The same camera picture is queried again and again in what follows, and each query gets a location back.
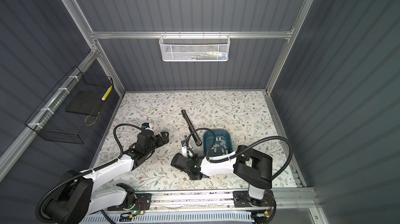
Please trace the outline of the black stapler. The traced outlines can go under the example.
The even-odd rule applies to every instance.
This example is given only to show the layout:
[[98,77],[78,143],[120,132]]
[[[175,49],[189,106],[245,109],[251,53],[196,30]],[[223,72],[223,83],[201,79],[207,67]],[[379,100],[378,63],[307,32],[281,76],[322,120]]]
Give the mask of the black stapler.
[[[194,132],[194,131],[195,131],[195,128],[194,128],[194,126],[193,126],[191,120],[189,119],[189,117],[188,117],[186,111],[185,111],[184,109],[182,109],[182,110],[181,110],[181,113],[182,113],[183,118],[185,119],[185,121],[186,121],[187,124],[188,124],[188,127],[189,127],[190,132],[191,132],[191,133]],[[196,143],[197,146],[201,146],[201,145],[202,145],[202,141],[201,141],[199,135],[198,135],[196,132],[194,132],[194,133],[192,134],[192,137],[193,137],[193,139],[194,139],[194,141],[195,141],[195,143]]]

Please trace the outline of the teal plastic tray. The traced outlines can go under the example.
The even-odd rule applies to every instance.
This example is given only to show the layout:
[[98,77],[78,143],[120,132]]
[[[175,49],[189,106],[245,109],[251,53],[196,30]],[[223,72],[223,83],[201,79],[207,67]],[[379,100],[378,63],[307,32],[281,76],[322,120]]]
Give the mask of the teal plastic tray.
[[212,131],[216,137],[214,144],[214,136],[211,132],[206,131],[203,135],[204,155],[216,157],[232,153],[233,146],[230,133],[224,129],[213,129]]

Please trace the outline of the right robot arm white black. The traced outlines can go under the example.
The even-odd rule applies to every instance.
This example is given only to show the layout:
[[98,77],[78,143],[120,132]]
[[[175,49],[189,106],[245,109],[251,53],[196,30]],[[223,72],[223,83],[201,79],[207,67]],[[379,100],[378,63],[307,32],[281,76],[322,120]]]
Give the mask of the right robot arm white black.
[[273,158],[267,154],[240,145],[237,151],[228,155],[188,158],[176,154],[171,166],[186,173],[191,180],[202,180],[219,174],[234,174],[247,182],[249,188],[245,196],[235,196],[235,200],[247,201],[251,206],[270,204],[272,197],[266,196],[273,182]]

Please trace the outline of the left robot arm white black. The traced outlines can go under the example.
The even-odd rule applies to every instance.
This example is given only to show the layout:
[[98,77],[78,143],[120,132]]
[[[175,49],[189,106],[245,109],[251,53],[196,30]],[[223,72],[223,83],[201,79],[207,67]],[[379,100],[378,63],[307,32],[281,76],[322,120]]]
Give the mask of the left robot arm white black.
[[168,143],[168,132],[156,135],[149,129],[142,130],[137,135],[137,142],[119,158],[85,171],[71,170],[65,173],[59,184],[38,202],[36,218],[43,223],[78,224],[86,216],[109,207],[138,210],[140,201],[136,199],[135,190],[131,186],[119,183],[106,190],[100,190],[100,187],[136,169],[152,156],[155,149]]

